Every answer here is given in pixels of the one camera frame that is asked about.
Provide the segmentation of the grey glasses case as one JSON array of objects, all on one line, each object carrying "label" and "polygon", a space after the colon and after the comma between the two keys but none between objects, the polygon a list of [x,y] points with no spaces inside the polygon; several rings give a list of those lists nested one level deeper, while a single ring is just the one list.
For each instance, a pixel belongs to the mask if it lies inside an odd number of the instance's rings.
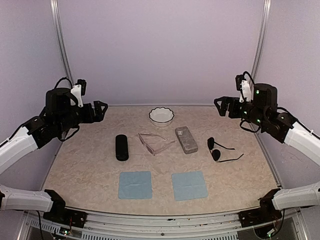
[{"label": "grey glasses case", "polygon": [[186,155],[198,151],[198,145],[187,126],[177,127],[175,134]]}]

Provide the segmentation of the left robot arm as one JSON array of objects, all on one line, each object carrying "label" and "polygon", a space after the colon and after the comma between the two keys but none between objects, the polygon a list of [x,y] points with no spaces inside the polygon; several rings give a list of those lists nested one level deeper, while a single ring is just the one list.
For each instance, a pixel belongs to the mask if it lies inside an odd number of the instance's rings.
[{"label": "left robot arm", "polygon": [[[3,173],[24,156],[41,149],[53,139],[62,138],[70,129],[78,132],[81,124],[101,122],[108,105],[99,100],[83,103],[84,90],[77,84],[71,89],[55,87],[45,96],[45,107],[40,115],[21,124],[12,136],[0,145],[0,171]],[[31,191],[0,187],[2,211],[39,211],[63,223],[70,218],[66,203],[54,190]]]}]

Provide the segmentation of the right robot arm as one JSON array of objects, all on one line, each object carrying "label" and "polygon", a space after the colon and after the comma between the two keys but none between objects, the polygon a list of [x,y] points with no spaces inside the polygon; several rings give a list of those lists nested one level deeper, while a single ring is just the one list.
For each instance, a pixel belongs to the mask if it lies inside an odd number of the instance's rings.
[{"label": "right robot arm", "polygon": [[[222,96],[214,100],[220,116],[254,124],[262,133],[267,133],[282,144],[286,144],[317,165],[320,163],[320,138],[303,125],[295,116],[277,103],[277,88],[266,83],[256,83],[250,90],[251,100],[241,97]],[[276,211],[288,208],[318,206],[320,204],[320,184],[272,189],[259,201],[256,218],[266,222]]]}]

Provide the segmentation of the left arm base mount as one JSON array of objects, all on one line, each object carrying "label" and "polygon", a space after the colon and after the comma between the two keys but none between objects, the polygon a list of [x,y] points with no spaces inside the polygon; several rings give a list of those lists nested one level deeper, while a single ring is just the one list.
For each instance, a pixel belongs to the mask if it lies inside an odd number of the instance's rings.
[{"label": "left arm base mount", "polygon": [[84,228],[87,220],[87,213],[84,211],[66,208],[66,202],[54,190],[45,189],[52,203],[50,211],[43,213],[43,218],[55,223],[68,225],[69,227]]}]

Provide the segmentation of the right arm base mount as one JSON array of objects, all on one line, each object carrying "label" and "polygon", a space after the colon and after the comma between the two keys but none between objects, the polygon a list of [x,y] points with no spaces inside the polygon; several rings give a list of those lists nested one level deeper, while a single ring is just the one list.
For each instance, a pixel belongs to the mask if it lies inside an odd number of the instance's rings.
[{"label": "right arm base mount", "polygon": [[243,210],[238,213],[242,228],[260,225],[282,218],[281,210],[276,210],[272,202],[274,195],[279,188],[270,190],[265,196],[259,199],[259,207]]}]

